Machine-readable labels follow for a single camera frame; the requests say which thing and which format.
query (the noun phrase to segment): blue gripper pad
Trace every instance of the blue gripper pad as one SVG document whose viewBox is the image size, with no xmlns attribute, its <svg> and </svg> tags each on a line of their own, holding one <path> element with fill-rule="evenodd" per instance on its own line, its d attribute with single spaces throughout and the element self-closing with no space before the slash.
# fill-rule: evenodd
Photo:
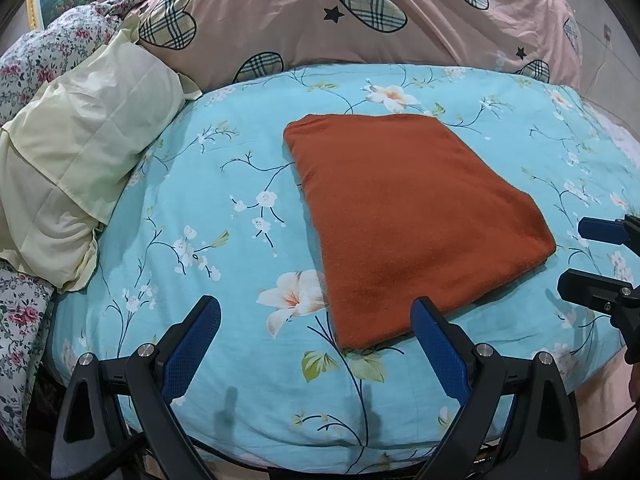
<svg viewBox="0 0 640 480">
<path fill-rule="evenodd" d="M 419 300 L 411 306 L 411 328 L 444 392 L 464 406 L 471 396 L 465 362 Z"/>
<path fill-rule="evenodd" d="M 629 241 L 629 233 L 624 225 L 610 220 L 583 218 L 578 222 L 578 234 L 587 240 L 622 245 Z"/>
<path fill-rule="evenodd" d="M 187 392 L 204 354 L 220 328 L 220 304 L 211 298 L 166 360 L 161 395 L 171 402 Z"/>
</svg>

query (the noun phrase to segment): blue floral bedsheet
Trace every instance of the blue floral bedsheet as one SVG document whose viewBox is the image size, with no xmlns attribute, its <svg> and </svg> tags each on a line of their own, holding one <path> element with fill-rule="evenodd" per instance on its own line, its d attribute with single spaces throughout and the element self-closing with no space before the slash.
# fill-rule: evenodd
<svg viewBox="0 0 640 480">
<path fill-rule="evenodd" d="M 220 332 L 172 403 L 187 433 L 244 462 L 313 472 L 423 460 L 457 403 L 414 338 L 338 351 L 318 235 L 282 139 L 287 123 L 309 113 L 395 112 L 449 126 L 536 200 L 558 244 L 545 265 L 452 318 L 503 355 L 547 349 L 568 390 L 584 382 L 621 348 L 620 334 L 561 301 L 558 276 L 568 266 L 629 281 L 640 273 L 626 248 L 576 231 L 582 216 L 638 214 L 640 171 L 571 89 L 409 65 L 296 69 L 188 105 L 131 175 L 88 290 L 58 305 L 52 356 L 62 376 L 85 351 L 114 358 L 155 342 L 211 294 L 222 306 Z M 505 399 L 493 434 L 507 411 Z"/>
</svg>

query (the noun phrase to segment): folded towel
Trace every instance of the folded towel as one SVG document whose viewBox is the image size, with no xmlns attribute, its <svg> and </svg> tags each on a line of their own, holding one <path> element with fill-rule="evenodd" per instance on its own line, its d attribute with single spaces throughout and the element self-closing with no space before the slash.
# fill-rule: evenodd
<svg viewBox="0 0 640 480">
<path fill-rule="evenodd" d="M 419 296 L 449 312 L 556 250 L 532 198 L 437 119 L 309 115 L 284 139 L 319 234 L 342 348 L 409 332 Z"/>
</svg>

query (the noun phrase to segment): cream pillowcase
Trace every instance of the cream pillowcase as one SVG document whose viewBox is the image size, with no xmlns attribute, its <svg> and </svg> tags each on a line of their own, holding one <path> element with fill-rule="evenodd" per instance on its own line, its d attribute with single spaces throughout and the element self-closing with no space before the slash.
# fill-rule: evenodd
<svg viewBox="0 0 640 480">
<path fill-rule="evenodd" d="M 94 230 L 144 149 L 201 95 L 130 35 L 43 86 L 1 133 L 0 258 L 64 290 L 91 277 Z"/>
</svg>

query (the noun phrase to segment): person's hand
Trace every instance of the person's hand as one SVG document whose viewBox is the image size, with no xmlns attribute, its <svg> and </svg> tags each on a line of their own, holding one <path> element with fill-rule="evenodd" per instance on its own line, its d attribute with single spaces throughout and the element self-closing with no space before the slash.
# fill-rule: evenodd
<svg viewBox="0 0 640 480">
<path fill-rule="evenodd" d="M 634 364 L 629 380 L 629 396 L 633 402 L 640 400 L 640 363 Z"/>
</svg>

